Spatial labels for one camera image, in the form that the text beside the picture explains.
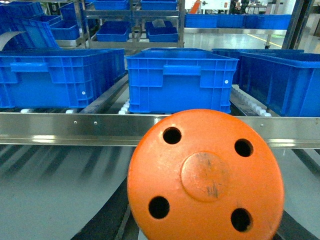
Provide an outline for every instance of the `shelving rack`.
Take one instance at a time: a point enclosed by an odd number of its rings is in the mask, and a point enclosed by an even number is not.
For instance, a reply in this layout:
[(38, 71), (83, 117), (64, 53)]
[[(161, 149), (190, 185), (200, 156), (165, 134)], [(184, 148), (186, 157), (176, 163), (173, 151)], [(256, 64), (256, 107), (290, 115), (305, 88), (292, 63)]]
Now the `shelving rack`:
[[(132, 38), (127, 42), (99, 42), (96, 35), (88, 39), (86, 47), (93, 49), (124, 48), (129, 50), (142, 50), (146, 48), (183, 48), (185, 26), (185, 0), (178, 1), (177, 10), (142, 10), (140, 2), (134, 4), (130, 0), (130, 10), (95, 10), (94, 6), (85, 9), (86, 19), (104, 19), (130, 21), (132, 23)], [(145, 42), (141, 41), (143, 25), (147, 21), (154, 20), (177, 21), (178, 42)]]

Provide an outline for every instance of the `blue bin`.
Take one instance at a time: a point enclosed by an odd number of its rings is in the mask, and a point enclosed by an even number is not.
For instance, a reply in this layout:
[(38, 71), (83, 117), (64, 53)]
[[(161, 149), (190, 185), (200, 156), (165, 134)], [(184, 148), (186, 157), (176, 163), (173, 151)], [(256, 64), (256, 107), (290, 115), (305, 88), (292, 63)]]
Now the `blue bin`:
[(45, 23), (48, 23), (49, 25), (52, 25), (57, 22), (60, 22), (61, 16), (60, 15), (41, 15), (41, 16), (36, 16), (36, 17), (32, 18), (31, 20), (45, 22)]
[(211, 14), (186, 14), (184, 25), (186, 28), (215, 29), (218, 15)]
[(84, 108), (111, 85), (113, 51), (0, 52), (0, 108)]
[(5, 32), (23, 32), (13, 37), (3, 50), (59, 48), (46, 22), (25, 18), (0, 16), (0, 34)]
[(177, 10), (177, 1), (141, 0), (142, 10)]
[(130, 28), (102, 27), (96, 33), (98, 42), (126, 42), (129, 40)]
[(149, 41), (157, 43), (177, 43), (178, 31), (175, 27), (152, 27), (148, 31)]
[[(81, 17), (84, 20), (86, 18), (84, 10), (81, 7), (82, 5), (80, 4), (80, 11), (81, 11)], [(92, 6), (91, 2), (86, 2), (85, 7), (90, 8)], [(75, 10), (75, 4), (73, 2), (68, 3), (62, 7), (59, 8), (63, 20), (70, 20), (70, 21), (76, 21), (77, 16), (76, 16), (76, 10)]]
[(257, 28), (257, 21), (258, 21), (258, 14), (249, 14), (245, 15), (244, 17), (244, 28), (246, 29), (256, 29)]
[(126, 58), (130, 112), (212, 109), (230, 113), (238, 59), (208, 51), (142, 51)]
[(276, 54), (276, 53), (303, 53), (304, 50), (295, 50), (295, 49), (227, 49), (227, 48), (213, 48), (212, 53), (218, 54), (221, 56), (239, 59), (237, 70), (233, 75), (232, 84), (239, 84), (240, 81), (240, 69), (241, 69), (241, 53), (255, 53), (255, 54)]
[[(171, 21), (163, 21), (165, 26), (167, 28), (172, 28), (173, 25), (172, 25), (172, 22)], [(149, 29), (150, 28), (154, 28), (154, 25), (152, 23), (152, 21), (146, 21), (145, 24), (144, 24), (144, 28), (145, 28), (145, 34), (146, 34), (146, 38), (148, 39), (149, 38)]]
[(259, 15), (256, 22), (257, 29), (288, 29), (291, 15)]
[(106, 21), (101, 28), (108, 29), (129, 29), (131, 33), (131, 23), (129, 21)]
[(218, 14), (217, 17), (218, 20), (216, 26), (218, 28), (241, 29), (244, 26), (245, 15)]
[(239, 87), (283, 117), (320, 117), (320, 54), (241, 53)]
[(50, 26), (56, 40), (76, 40), (80, 37), (76, 21), (61, 20)]
[(2, 13), (15, 18), (31, 19), (44, 14), (39, 2), (12, 1), (0, 5), (0, 9)]
[(115, 83), (118, 77), (123, 76), (126, 72), (125, 69), (125, 50), (110, 48), (108, 49), (112, 54), (112, 68), (110, 68), (111, 74), (111, 86)]
[(96, 10), (128, 10), (130, 3), (128, 0), (95, 0), (93, 2)]

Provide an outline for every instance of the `metal frame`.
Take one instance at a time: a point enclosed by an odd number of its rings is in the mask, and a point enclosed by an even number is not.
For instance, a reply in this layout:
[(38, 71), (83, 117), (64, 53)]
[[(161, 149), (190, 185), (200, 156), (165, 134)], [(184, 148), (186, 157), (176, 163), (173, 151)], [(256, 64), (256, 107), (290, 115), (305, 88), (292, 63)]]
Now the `metal frame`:
[[(127, 42), (98, 42), (96, 36), (89, 38), (87, 47), (93, 49), (124, 48), (128, 50), (143, 50), (146, 48), (183, 48), (184, 46), (184, 26), (185, 26), (185, 0), (178, 2), (178, 10), (141, 10), (139, 4), (134, 6), (133, 0), (130, 0), (130, 10), (85, 10), (87, 19), (104, 19), (131, 21), (135, 24), (132, 26), (132, 41)], [(143, 32), (142, 22), (153, 21), (156, 19), (177, 20), (178, 42), (143, 42), (140, 41)]]
[(282, 49), (298, 49), (315, 0), (297, 0), (293, 8), (289, 28)]

